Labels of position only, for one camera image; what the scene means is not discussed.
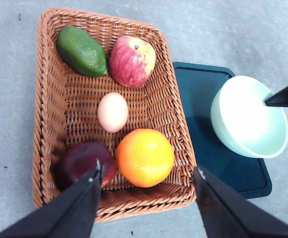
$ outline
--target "gray floor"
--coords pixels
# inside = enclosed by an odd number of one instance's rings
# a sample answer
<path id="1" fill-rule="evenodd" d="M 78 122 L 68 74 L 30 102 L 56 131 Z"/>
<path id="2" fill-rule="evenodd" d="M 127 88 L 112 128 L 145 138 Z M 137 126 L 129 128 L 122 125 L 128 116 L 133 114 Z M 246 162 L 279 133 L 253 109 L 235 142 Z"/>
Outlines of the gray floor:
<path id="1" fill-rule="evenodd" d="M 0 0 L 0 230 L 33 210 L 36 23 L 52 6 L 151 23 L 165 34 L 173 61 L 225 66 L 273 92 L 288 85 L 288 1 Z M 288 147 L 266 165 L 273 191 L 251 202 L 288 223 Z M 131 231 L 139 238 L 206 237 L 195 204 L 96 224 L 91 237 L 124 238 Z"/>

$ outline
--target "wicker basket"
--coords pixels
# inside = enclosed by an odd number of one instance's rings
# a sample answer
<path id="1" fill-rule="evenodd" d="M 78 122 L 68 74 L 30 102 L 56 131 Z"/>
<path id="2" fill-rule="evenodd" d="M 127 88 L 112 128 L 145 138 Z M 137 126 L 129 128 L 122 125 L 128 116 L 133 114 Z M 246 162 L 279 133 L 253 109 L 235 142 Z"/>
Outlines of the wicker basket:
<path id="1" fill-rule="evenodd" d="M 122 35 L 137 36 L 156 51 L 155 69 L 140 88 L 124 87 L 110 74 L 86 77 L 63 63 L 55 42 L 58 31 L 68 25 L 86 30 L 110 53 Z M 37 32 L 37 86 L 33 152 L 33 200 L 36 208 L 59 194 L 52 167 L 73 144 L 88 138 L 102 141 L 114 155 L 120 140 L 136 128 L 161 131 L 172 144 L 175 163 L 170 175 L 151 188 L 138 188 L 120 173 L 101 191 L 95 222 L 180 208 L 192 203 L 196 164 L 178 92 L 172 61 L 163 34 L 144 22 L 68 8 L 43 12 Z M 118 92 L 129 105 L 126 126 L 117 133 L 102 130 L 97 104 L 109 92 Z"/>

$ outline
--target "basket rim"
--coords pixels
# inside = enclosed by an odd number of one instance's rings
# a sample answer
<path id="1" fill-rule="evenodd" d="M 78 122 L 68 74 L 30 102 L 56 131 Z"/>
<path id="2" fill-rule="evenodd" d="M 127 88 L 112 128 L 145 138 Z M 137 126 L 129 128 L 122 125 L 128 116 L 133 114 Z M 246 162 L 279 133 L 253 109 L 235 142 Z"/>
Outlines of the basket rim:
<path id="1" fill-rule="evenodd" d="M 95 16 L 95 18 L 109 18 L 109 19 L 114 19 L 116 22 L 123 22 L 124 24 L 130 24 L 130 25 L 145 25 L 147 29 L 150 29 L 151 31 L 156 32 L 159 37 L 166 42 L 165 36 L 163 33 L 156 28 L 155 26 L 145 23 L 142 21 L 137 21 L 137 20 L 131 20 L 131 19 L 126 19 L 126 18 L 121 18 L 117 16 L 110 16 L 106 14 L 99 14 L 99 13 L 93 13 L 90 11 L 85 11 L 85 10 L 78 10 L 78 9 L 72 9 L 72 8 L 66 8 L 66 7 L 51 7 L 43 11 L 38 19 L 38 24 L 37 24 L 37 56 L 36 56 L 36 93 L 35 93 L 35 122 L 34 122 L 34 143 L 33 143 L 33 168 L 32 168 L 32 183 L 33 183 L 33 202 L 34 206 L 36 209 L 40 208 L 45 204 L 44 197 L 45 197 L 45 188 L 42 185 L 42 177 L 43 171 L 42 171 L 42 160 L 43 160 L 43 154 L 48 152 L 48 145 L 44 144 L 44 131 L 47 131 L 47 124 L 43 123 L 46 121 L 47 118 L 47 75 L 48 75 L 48 53 L 46 51 L 46 44 L 43 44 L 44 41 L 46 40 L 47 37 L 47 22 L 52 16 L 56 15 L 61 15 L 62 12 L 68 12 L 70 11 L 70 15 L 75 15 L 78 14 L 81 17 L 90 17 L 90 16 Z M 167 53 L 167 58 L 169 59 L 171 64 L 171 73 L 175 77 L 174 73 L 174 68 L 171 63 L 171 58 L 170 58 L 170 53 L 169 49 L 166 45 L 166 53 Z M 181 104 L 181 99 L 178 91 L 178 85 L 175 77 L 175 86 L 176 86 L 176 96 L 178 96 L 177 100 L 180 102 L 180 108 L 178 108 L 180 112 L 180 119 L 182 120 L 182 123 L 184 124 L 184 128 L 181 129 L 183 132 L 183 136 L 187 137 L 187 141 L 189 142 L 190 150 L 192 151 L 192 159 L 190 162 L 192 162 L 192 166 L 196 165 L 196 160 L 195 160 L 195 154 L 194 154 L 194 148 L 192 146 L 192 142 L 190 139 L 188 127 L 187 127 L 187 122 L 185 119 L 185 114 L 183 112 L 182 104 Z M 191 204 L 194 200 L 196 199 L 196 192 L 194 186 L 191 186 L 191 193 L 190 196 L 186 199 L 186 203 L 182 204 L 182 206 L 178 206 L 175 208 L 180 208 L 183 206 L 187 206 Z M 168 207 L 163 207 L 158 211 L 153 211 L 153 212 L 160 212 L 160 211 L 166 211 L 174 209 L 174 207 L 168 208 Z M 140 212 L 140 214 L 146 214 L 149 213 L 149 210 L 143 210 Z M 122 215 L 120 217 L 126 217 L 130 216 L 128 214 Z M 105 218 L 104 221 L 106 220 L 114 220 L 120 217 L 116 218 Z"/>

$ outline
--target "dark green cutting board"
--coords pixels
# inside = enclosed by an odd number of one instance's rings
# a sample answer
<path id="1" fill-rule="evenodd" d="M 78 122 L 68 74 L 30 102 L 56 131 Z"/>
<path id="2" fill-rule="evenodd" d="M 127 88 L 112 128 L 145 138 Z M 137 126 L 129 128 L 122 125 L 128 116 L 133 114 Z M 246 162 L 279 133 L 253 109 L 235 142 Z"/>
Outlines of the dark green cutting board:
<path id="1" fill-rule="evenodd" d="M 197 163 L 246 199 L 268 196 L 272 184 L 264 160 L 232 152 L 212 127 L 213 98 L 234 73 L 224 67 L 182 62 L 173 65 Z"/>

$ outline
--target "apple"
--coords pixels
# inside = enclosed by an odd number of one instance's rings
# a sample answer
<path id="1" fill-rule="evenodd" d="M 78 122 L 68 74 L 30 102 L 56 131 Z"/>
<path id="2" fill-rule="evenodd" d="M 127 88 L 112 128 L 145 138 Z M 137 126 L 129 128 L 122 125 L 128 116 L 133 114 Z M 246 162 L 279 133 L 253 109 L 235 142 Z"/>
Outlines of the apple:
<path id="1" fill-rule="evenodd" d="M 140 38 L 122 36 L 115 42 L 109 58 L 112 78 L 128 87 L 139 87 L 148 80 L 155 67 L 152 45 Z"/>
<path id="2" fill-rule="evenodd" d="M 102 187 L 113 179 L 117 164 L 110 151 L 94 139 L 82 141 L 71 147 L 57 162 L 54 169 L 56 185 L 60 190 L 65 190 L 79 181 L 97 165 L 99 160 L 102 166 Z"/>

